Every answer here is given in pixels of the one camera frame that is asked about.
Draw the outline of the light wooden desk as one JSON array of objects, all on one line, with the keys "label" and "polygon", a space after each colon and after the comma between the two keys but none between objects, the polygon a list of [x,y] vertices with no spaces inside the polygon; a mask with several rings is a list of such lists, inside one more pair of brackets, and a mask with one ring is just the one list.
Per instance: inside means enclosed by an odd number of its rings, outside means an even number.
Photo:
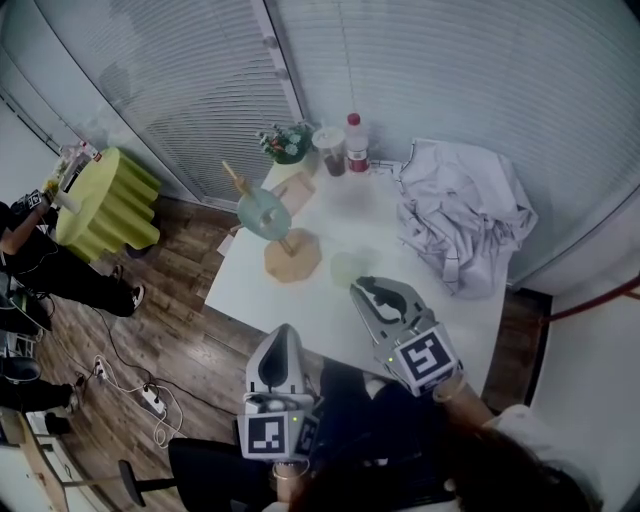
[{"label": "light wooden desk", "polygon": [[0,425],[8,441],[22,450],[31,473],[49,498],[55,512],[70,512],[67,490],[72,488],[101,486],[120,480],[120,475],[97,479],[81,478],[64,481],[52,466],[42,445],[26,417],[22,413],[0,408]]}]

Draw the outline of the glass partition with white blinds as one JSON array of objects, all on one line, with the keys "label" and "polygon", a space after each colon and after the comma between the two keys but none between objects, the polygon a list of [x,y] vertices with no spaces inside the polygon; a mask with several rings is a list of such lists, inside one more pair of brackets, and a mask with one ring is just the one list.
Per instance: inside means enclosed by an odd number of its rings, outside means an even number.
[{"label": "glass partition with white blinds", "polygon": [[539,221],[521,281],[640,189],[640,20],[625,0],[36,0],[65,49],[141,136],[239,80],[257,126],[360,114],[379,158],[415,138],[507,156]]}]

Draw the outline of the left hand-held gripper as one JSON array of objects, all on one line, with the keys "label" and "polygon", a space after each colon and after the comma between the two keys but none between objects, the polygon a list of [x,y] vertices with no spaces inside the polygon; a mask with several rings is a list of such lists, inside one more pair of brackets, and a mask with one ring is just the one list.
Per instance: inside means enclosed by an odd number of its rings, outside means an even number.
[{"label": "left hand-held gripper", "polygon": [[249,393],[237,417],[243,457],[252,460],[307,460],[319,420],[315,401],[305,391],[306,373],[297,331],[283,324],[256,348],[246,367],[248,392],[279,390],[289,394]]}]

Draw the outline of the pale wrist bangle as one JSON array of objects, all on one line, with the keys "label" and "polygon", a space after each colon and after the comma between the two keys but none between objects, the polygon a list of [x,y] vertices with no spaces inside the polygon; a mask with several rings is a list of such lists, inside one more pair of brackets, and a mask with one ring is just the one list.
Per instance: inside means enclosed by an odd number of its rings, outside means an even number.
[{"label": "pale wrist bangle", "polygon": [[279,461],[272,466],[272,474],[278,480],[291,480],[300,478],[309,470],[308,460],[304,461]]},{"label": "pale wrist bangle", "polygon": [[455,386],[449,386],[446,382],[443,382],[436,386],[433,391],[433,399],[437,403],[447,403],[454,400],[461,391],[466,387],[466,382],[460,380]]}]

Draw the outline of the person's dark clothing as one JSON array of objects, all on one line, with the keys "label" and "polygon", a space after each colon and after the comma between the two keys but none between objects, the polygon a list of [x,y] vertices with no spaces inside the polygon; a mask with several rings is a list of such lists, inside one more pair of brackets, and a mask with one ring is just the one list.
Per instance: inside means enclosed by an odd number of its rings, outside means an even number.
[{"label": "person's dark clothing", "polygon": [[362,371],[327,359],[310,481],[294,512],[394,512],[451,502],[441,443],[447,420],[397,382],[375,395]]}]

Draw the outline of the person's white shirt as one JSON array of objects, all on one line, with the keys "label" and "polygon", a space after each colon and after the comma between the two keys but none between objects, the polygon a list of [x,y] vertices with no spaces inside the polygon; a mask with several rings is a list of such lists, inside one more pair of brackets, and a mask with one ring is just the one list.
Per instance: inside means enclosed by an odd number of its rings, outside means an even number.
[{"label": "person's white shirt", "polygon": [[570,441],[537,418],[529,407],[510,406],[484,426],[516,441],[544,465],[564,472],[589,498],[601,502],[595,466]]}]

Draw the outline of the reddish-brown coat rack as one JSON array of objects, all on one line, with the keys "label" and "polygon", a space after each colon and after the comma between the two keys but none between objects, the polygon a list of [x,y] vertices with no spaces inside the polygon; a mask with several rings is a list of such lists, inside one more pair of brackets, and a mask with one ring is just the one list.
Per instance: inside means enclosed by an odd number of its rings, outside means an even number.
[{"label": "reddish-brown coat rack", "polygon": [[640,273],[636,277],[624,282],[618,287],[613,288],[608,292],[603,293],[589,301],[583,302],[572,308],[557,312],[550,316],[541,317],[539,319],[539,324],[548,325],[553,322],[587,312],[589,310],[602,306],[608,302],[611,302],[615,299],[618,299],[622,296],[631,297],[631,298],[640,300],[640,295],[635,292],[635,290],[639,287],[640,287]]}]

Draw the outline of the person's right forearm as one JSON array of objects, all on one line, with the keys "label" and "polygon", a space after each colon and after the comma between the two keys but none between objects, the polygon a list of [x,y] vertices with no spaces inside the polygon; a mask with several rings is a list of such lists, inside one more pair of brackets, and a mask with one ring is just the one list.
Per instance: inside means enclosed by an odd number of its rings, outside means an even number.
[{"label": "person's right forearm", "polygon": [[[449,386],[455,386],[460,380],[466,382],[460,376],[452,377],[443,382],[446,382]],[[454,400],[439,404],[444,407],[451,417],[475,426],[483,426],[494,418],[492,411],[467,382],[464,390]]]}]

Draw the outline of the round table with green cloth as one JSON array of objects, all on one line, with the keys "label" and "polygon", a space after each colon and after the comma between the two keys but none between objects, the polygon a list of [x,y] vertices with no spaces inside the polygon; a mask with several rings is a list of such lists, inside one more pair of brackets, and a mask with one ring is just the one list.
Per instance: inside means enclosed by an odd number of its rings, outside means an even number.
[{"label": "round table with green cloth", "polygon": [[160,231],[152,224],[152,205],[160,186],[158,179],[122,150],[106,149],[72,184],[68,195],[79,211],[60,210],[56,242],[87,263],[126,245],[143,250],[157,244]]}]

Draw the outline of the potted flower plant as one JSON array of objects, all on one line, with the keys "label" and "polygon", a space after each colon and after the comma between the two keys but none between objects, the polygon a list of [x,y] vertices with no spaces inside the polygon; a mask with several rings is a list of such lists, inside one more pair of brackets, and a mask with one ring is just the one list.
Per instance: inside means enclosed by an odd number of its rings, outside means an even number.
[{"label": "potted flower plant", "polygon": [[299,163],[312,150],[312,126],[300,122],[289,127],[277,124],[270,131],[256,134],[262,151],[275,163],[290,165]]}]

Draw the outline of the clear lidded drink cup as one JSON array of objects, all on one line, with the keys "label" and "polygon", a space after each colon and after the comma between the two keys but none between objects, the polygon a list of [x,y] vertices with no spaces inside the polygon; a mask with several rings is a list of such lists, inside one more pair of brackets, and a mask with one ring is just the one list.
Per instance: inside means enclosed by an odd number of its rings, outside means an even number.
[{"label": "clear lidded drink cup", "polygon": [[329,174],[333,177],[345,173],[344,143],[345,133],[338,127],[322,127],[312,135],[312,144],[319,152]]}]

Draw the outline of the wooden cup rack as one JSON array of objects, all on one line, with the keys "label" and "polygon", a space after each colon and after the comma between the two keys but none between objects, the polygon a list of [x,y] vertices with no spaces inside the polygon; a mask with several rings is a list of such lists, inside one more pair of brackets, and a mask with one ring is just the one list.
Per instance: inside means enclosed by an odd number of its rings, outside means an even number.
[{"label": "wooden cup rack", "polygon": [[[222,161],[222,166],[231,176],[241,197],[249,193],[251,187],[256,187],[237,174],[226,161]],[[280,283],[293,283],[307,279],[322,259],[317,236],[302,228],[293,228],[291,225],[285,238],[266,241],[265,271]]]}]

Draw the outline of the pale green cup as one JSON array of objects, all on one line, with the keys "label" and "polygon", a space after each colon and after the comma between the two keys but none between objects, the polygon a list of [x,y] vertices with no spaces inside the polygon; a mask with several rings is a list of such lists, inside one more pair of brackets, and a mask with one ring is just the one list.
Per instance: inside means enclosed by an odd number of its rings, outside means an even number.
[{"label": "pale green cup", "polygon": [[349,288],[363,276],[369,276],[381,260],[379,251],[370,247],[359,247],[351,252],[338,252],[330,261],[330,273],[333,284]]}]

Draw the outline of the teal textured cup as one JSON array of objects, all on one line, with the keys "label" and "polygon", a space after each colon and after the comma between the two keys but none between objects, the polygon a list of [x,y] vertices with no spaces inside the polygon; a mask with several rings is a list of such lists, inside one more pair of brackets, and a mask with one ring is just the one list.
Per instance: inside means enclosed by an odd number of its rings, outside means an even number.
[{"label": "teal textured cup", "polygon": [[278,241],[285,238],[292,218],[282,201],[270,191],[251,187],[238,202],[238,218],[242,225],[257,236]]}]

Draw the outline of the pink cup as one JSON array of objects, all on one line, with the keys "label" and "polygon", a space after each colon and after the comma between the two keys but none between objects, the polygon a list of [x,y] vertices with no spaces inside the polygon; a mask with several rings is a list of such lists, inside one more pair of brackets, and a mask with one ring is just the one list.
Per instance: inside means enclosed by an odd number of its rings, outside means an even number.
[{"label": "pink cup", "polygon": [[295,216],[314,195],[316,188],[305,172],[298,172],[276,185],[271,192]]}]

